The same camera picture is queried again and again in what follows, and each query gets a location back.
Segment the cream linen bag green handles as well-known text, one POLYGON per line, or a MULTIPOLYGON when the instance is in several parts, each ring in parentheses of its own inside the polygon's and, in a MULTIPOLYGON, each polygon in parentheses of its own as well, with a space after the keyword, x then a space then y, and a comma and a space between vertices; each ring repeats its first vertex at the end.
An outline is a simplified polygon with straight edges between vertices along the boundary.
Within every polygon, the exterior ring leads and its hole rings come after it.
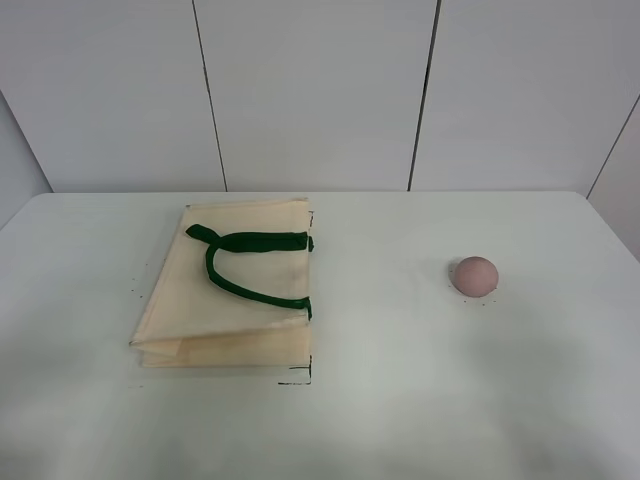
POLYGON ((189 205, 129 344, 142 364, 305 368, 307 199, 189 205))

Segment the pink peach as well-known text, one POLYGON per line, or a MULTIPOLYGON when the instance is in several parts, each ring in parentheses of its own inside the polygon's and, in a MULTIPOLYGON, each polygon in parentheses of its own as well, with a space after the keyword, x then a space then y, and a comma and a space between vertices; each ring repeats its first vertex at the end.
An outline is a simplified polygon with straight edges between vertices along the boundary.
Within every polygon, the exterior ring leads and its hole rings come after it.
POLYGON ((497 288, 498 283, 496 266, 484 257, 464 258, 453 271, 454 287, 467 297, 485 297, 497 288))

